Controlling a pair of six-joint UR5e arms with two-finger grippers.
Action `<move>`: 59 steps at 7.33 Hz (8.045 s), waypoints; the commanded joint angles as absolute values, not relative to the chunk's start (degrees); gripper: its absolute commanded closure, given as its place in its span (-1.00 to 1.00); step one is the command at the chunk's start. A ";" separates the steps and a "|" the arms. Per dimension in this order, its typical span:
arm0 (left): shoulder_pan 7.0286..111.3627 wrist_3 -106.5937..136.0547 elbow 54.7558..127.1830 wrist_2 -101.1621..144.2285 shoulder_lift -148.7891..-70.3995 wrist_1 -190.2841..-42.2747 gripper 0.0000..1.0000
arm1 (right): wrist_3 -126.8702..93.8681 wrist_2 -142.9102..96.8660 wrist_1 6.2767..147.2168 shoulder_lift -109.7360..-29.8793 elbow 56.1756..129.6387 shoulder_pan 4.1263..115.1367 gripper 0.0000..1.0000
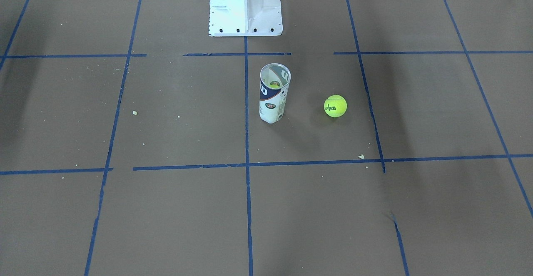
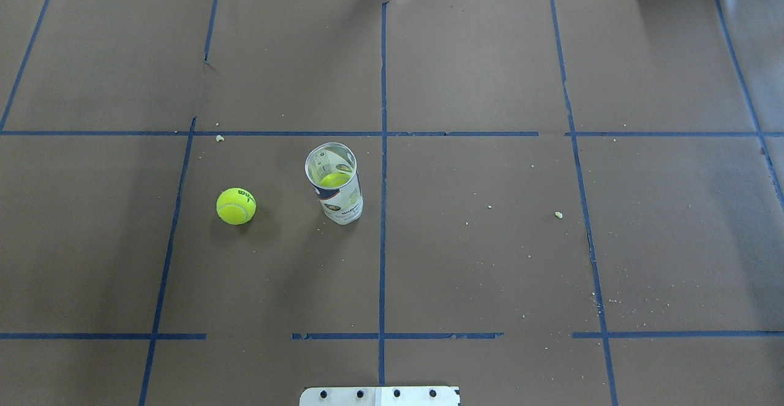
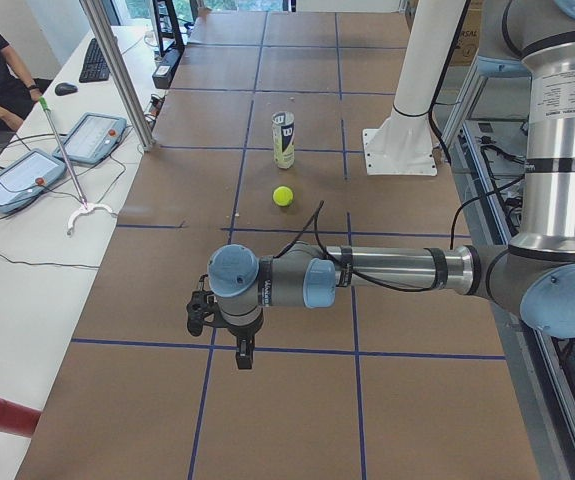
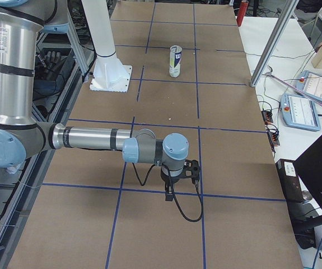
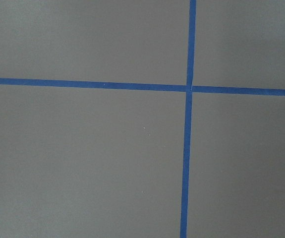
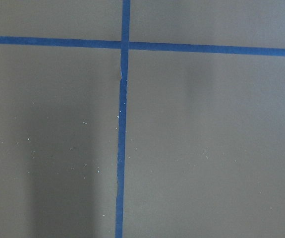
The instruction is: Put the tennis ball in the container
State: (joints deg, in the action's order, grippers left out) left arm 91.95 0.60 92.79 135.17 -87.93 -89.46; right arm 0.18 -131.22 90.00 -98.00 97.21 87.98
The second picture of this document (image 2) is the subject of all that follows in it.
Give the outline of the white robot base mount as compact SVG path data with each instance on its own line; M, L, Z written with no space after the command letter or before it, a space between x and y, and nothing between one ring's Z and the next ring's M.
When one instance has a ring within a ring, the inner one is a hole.
M346 386L303 390L300 405L460 405L452 386Z

